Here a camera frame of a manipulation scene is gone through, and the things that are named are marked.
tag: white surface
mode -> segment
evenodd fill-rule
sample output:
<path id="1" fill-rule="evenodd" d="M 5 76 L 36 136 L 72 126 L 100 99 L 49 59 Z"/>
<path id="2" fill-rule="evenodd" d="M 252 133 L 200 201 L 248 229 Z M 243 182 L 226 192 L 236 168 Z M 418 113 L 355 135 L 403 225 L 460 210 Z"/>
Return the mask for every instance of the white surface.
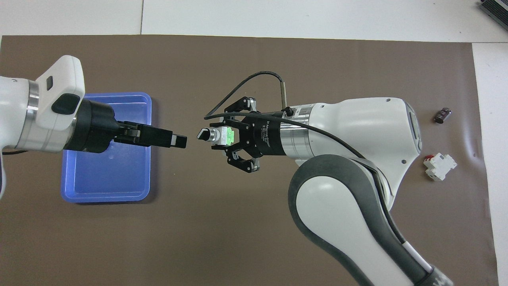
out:
<path id="1" fill-rule="evenodd" d="M 506 42 L 476 0 L 145 0 L 143 34 Z"/>
<path id="2" fill-rule="evenodd" d="M 0 76 L 0 151 L 7 146 L 14 147 L 18 143 L 25 122 L 27 102 L 28 80 Z M 5 185 L 6 177 L 2 162 L 0 198 L 4 195 Z"/>
<path id="3" fill-rule="evenodd" d="M 139 34 L 143 0 L 1 0 L 0 35 Z"/>
<path id="4" fill-rule="evenodd" d="M 351 258 L 376 286 L 413 285 L 370 233 L 351 191 L 336 179 L 314 177 L 296 197 L 302 222 Z"/>
<path id="5" fill-rule="evenodd" d="M 46 88 L 46 79 L 53 77 L 53 87 Z M 36 123 L 42 128 L 62 131 L 67 129 L 78 112 L 78 108 L 70 115 L 55 113 L 52 105 L 62 94 L 74 94 L 79 96 L 79 104 L 85 95 L 85 79 L 83 69 L 78 58 L 63 55 L 47 71 L 45 71 L 36 83 L 39 85 L 39 106 Z"/>
<path id="6" fill-rule="evenodd" d="M 341 138 L 383 172 L 391 186 L 391 195 L 386 198 L 387 208 L 391 209 L 402 178 L 420 154 L 405 102 L 393 97 L 373 97 L 335 104 L 316 103 L 310 113 L 309 125 Z M 344 146 L 319 133 L 309 131 L 309 141 L 315 156 L 352 156 Z"/>
<path id="7" fill-rule="evenodd" d="M 508 285 L 508 43 L 473 44 L 499 285 Z"/>

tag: blue tray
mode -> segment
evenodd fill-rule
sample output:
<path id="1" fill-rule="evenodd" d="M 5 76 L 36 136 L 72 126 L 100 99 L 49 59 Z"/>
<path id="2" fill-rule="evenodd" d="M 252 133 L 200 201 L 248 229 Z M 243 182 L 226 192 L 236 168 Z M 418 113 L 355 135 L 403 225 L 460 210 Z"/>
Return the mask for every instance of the blue tray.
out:
<path id="1" fill-rule="evenodd" d="M 87 94 L 109 104 L 119 121 L 151 124 L 145 93 Z M 61 195 L 71 203 L 140 201 L 150 191 L 150 147 L 111 142 L 103 153 L 63 152 Z"/>

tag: metal cylinder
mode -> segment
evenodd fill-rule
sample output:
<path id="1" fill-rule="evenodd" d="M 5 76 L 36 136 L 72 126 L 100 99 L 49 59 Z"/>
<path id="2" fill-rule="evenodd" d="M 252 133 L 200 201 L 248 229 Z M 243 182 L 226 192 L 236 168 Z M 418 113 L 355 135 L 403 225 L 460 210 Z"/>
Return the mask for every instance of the metal cylinder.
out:
<path id="1" fill-rule="evenodd" d="M 282 118 L 309 124 L 310 112 L 315 104 L 292 106 L 295 113 Z M 300 126 L 282 123 L 280 125 L 280 141 L 286 155 L 293 159 L 309 159 L 314 157 L 310 148 L 309 130 Z"/>
<path id="2" fill-rule="evenodd" d="M 268 112 L 264 115 L 281 118 L 284 112 Z M 286 155 L 280 141 L 279 121 L 256 119 L 254 123 L 253 140 L 257 149 L 263 155 Z"/>
<path id="3" fill-rule="evenodd" d="M 37 150 L 45 152 L 59 152 L 72 136 L 74 123 L 63 131 L 42 128 L 36 123 L 39 110 L 39 85 L 35 81 L 28 81 L 28 106 L 26 108 L 23 131 L 19 138 L 17 149 Z"/>

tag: brown mat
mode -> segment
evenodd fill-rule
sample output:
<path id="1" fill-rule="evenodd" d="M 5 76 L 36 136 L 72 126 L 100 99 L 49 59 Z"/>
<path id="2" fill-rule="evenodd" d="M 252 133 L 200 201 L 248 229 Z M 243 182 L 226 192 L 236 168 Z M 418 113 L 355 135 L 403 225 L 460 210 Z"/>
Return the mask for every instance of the brown mat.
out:
<path id="1" fill-rule="evenodd" d="M 287 189 L 297 166 L 263 157 L 246 174 L 195 138 L 202 117 L 246 76 L 278 72 L 289 104 L 390 96 L 416 110 L 422 156 L 404 178 L 394 219 L 456 285 L 498 285 L 471 44 L 198 36 L 4 36 L 0 74 L 35 79 L 78 57 L 88 93 L 148 93 L 154 123 L 189 137 L 153 149 L 152 190 L 140 204 L 75 205 L 60 197 L 61 154 L 5 158 L 1 285 L 355 285 L 294 225 Z M 238 97 L 280 107 L 258 77 Z M 443 107 L 442 125 L 431 119 Z M 458 163 L 444 182 L 423 156 Z"/>

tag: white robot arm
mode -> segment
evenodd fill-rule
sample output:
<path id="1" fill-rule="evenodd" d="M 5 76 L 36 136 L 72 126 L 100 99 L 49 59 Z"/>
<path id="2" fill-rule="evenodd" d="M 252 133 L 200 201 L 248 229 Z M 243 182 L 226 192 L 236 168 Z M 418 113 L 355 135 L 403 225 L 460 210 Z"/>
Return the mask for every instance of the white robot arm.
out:
<path id="1" fill-rule="evenodd" d="M 7 147 L 100 153 L 111 140 L 185 148 L 185 136 L 144 124 L 116 121 L 109 105 L 83 99 L 84 94 L 81 63 L 70 55 L 62 56 L 36 81 L 0 76 L 0 150 Z M 2 155 L 0 198 L 6 186 Z"/>
<path id="2" fill-rule="evenodd" d="M 404 239 L 389 213 L 422 147 L 411 106 L 398 98 L 361 98 L 259 113 L 256 100 L 244 97 L 211 115 L 218 106 L 205 119 L 220 122 L 203 128 L 198 139 L 248 173 L 259 170 L 263 155 L 295 159 L 300 167 L 288 192 L 295 224 L 358 284 L 453 285 Z M 239 142 L 224 145 L 224 127 L 237 128 Z M 253 158 L 242 159 L 239 150 Z"/>

